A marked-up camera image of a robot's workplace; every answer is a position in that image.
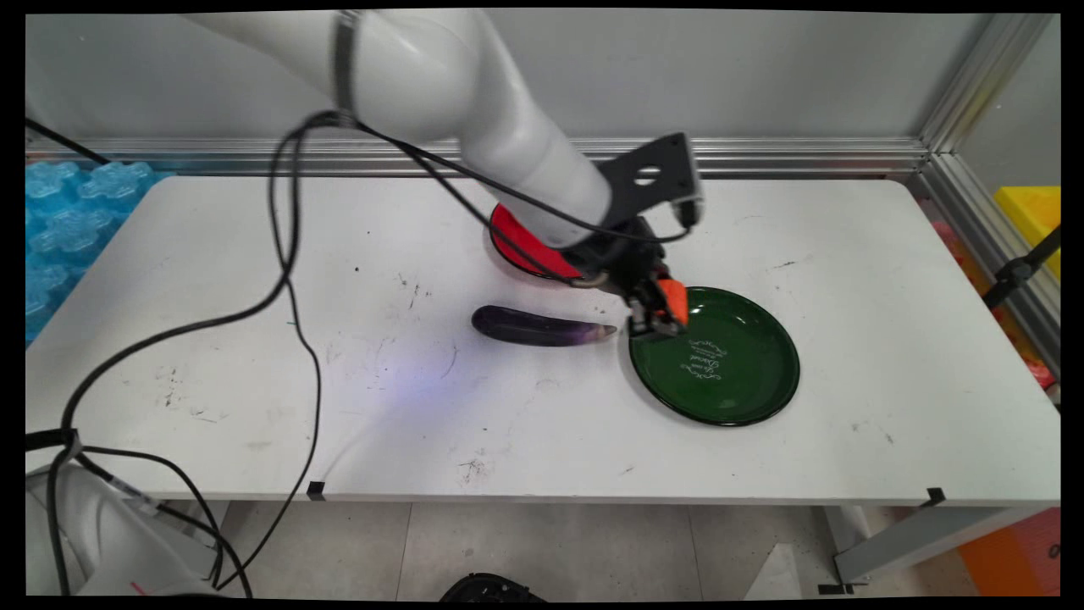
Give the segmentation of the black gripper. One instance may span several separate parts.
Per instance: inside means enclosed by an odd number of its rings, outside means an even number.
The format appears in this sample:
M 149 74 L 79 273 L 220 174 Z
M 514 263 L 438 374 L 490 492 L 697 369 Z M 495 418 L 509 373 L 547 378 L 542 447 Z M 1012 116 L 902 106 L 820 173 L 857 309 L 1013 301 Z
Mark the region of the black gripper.
M 631 337 L 680 336 L 685 332 L 685 285 L 659 283 L 664 250 L 643 216 L 617 225 L 624 237 L 595 233 L 572 247 L 564 259 L 580 278 L 578 288 L 599 288 L 627 298 Z

